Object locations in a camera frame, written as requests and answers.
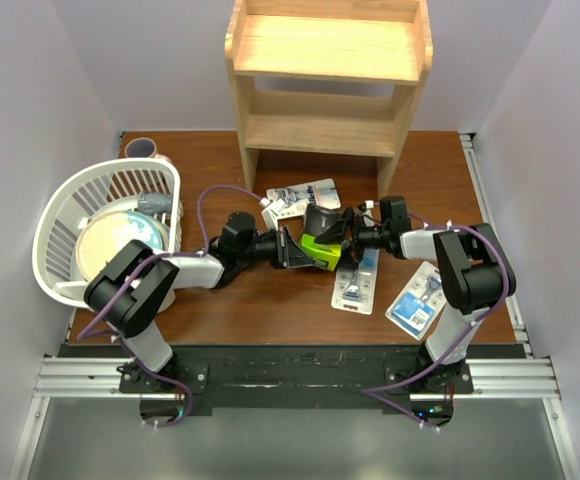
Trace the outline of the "white Gillette razor blister pack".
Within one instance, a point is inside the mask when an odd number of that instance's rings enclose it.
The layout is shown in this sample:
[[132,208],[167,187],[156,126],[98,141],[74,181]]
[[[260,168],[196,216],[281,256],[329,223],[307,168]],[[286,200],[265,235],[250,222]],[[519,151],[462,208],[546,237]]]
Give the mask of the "white Gillette razor blister pack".
[[279,221],[302,216],[308,205],[329,209],[341,207],[341,201],[332,178],[266,190],[271,203],[275,225]]

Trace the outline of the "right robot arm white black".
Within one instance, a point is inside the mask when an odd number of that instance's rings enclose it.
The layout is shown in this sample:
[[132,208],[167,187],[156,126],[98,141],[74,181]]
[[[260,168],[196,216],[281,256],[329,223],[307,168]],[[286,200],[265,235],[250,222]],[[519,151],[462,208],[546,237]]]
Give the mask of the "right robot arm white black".
[[367,250],[421,265],[387,308],[385,316],[421,340],[415,367],[385,391],[414,387],[439,392],[461,372],[467,348],[483,321],[514,294],[516,278],[488,223],[473,226],[423,223],[416,229],[402,196],[367,201],[320,226],[320,245],[339,245],[341,257],[360,265]]

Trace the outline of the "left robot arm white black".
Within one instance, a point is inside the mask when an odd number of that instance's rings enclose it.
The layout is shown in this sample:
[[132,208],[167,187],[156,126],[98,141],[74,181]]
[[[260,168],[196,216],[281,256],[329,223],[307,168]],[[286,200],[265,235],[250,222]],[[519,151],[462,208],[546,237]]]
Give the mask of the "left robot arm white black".
[[275,269],[317,265],[287,228],[260,231],[251,214],[235,212],[205,250],[156,254],[130,241],[89,283],[84,300],[111,327],[147,386],[188,394],[176,354],[156,325],[159,308],[174,290],[222,288],[264,261]]

